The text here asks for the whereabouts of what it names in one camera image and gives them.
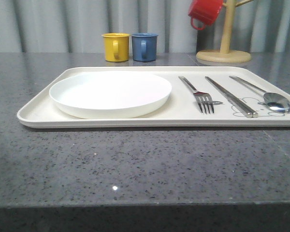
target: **cup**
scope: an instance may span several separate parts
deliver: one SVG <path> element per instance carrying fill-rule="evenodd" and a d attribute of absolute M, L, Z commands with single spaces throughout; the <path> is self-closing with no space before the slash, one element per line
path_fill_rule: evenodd
<path fill-rule="evenodd" d="M 133 60 L 153 61 L 157 57 L 157 34 L 136 33 L 132 34 Z"/>
<path fill-rule="evenodd" d="M 129 59 L 129 34 L 107 33 L 102 36 L 106 61 L 123 62 Z"/>
<path fill-rule="evenodd" d="M 188 12 L 192 27 L 196 30 L 203 30 L 206 25 L 212 25 L 218 17 L 222 4 L 223 0 L 193 0 Z M 201 21 L 203 26 L 200 28 L 195 26 L 194 19 Z"/>

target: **yellow cup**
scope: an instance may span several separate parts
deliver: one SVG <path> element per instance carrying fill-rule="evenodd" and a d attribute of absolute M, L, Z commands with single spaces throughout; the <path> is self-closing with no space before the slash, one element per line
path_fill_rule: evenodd
<path fill-rule="evenodd" d="M 129 34 L 107 33 L 102 36 L 106 61 L 123 62 L 129 59 Z"/>

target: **wooden mug stand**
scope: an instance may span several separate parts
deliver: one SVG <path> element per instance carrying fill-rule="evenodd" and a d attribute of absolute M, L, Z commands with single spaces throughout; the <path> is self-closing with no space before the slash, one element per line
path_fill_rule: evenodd
<path fill-rule="evenodd" d="M 226 7 L 226 17 L 223 26 L 220 50 L 202 50 L 197 53 L 197 58 L 224 63 L 242 63 L 251 60 L 250 53 L 230 50 L 235 8 L 250 1 L 253 0 L 242 0 L 240 2 L 237 2 L 237 0 L 227 0 L 226 3 L 223 3 L 223 6 Z"/>

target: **red cup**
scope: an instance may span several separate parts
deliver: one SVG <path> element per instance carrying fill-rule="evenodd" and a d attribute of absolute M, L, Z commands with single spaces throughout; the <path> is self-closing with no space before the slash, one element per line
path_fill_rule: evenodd
<path fill-rule="evenodd" d="M 203 30 L 205 26 L 210 26 L 217 19 L 221 10 L 223 0 L 193 0 L 188 15 L 191 17 L 191 25 L 196 30 Z M 197 19 L 203 23 L 201 28 L 193 24 L 193 20 Z"/>

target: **spoon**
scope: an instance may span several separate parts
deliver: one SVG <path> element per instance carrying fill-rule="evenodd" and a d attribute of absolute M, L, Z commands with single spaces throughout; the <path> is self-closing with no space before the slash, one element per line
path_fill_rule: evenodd
<path fill-rule="evenodd" d="M 264 93 L 264 95 L 263 95 L 264 102 L 270 110 L 272 110 L 274 112 L 285 113 L 285 114 L 290 113 L 290 102 L 284 96 L 282 96 L 278 93 L 266 92 L 265 90 L 259 88 L 258 86 L 253 85 L 252 83 L 250 83 L 246 80 L 243 80 L 242 78 L 240 78 L 238 76 L 230 76 L 230 78 L 232 78 L 233 80 L 235 80 L 241 84 L 249 85 L 249 86 L 254 87 L 257 90 L 263 92 Z"/>

